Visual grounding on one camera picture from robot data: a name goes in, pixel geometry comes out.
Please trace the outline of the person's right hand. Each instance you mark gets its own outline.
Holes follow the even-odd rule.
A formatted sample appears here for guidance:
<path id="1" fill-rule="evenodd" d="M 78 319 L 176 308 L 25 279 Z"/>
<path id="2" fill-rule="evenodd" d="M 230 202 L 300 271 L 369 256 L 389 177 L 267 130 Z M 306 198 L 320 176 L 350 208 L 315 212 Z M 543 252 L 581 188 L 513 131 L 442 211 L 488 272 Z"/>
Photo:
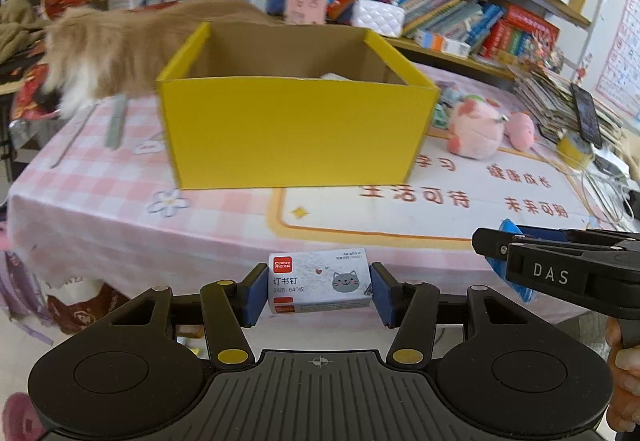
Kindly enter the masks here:
<path id="1" fill-rule="evenodd" d="M 624 349 L 620 322 L 608 318 L 605 331 L 610 347 L 608 367 L 613 376 L 613 396 L 606 413 L 610 428 L 618 433 L 617 440 L 639 439 L 639 347 Z"/>

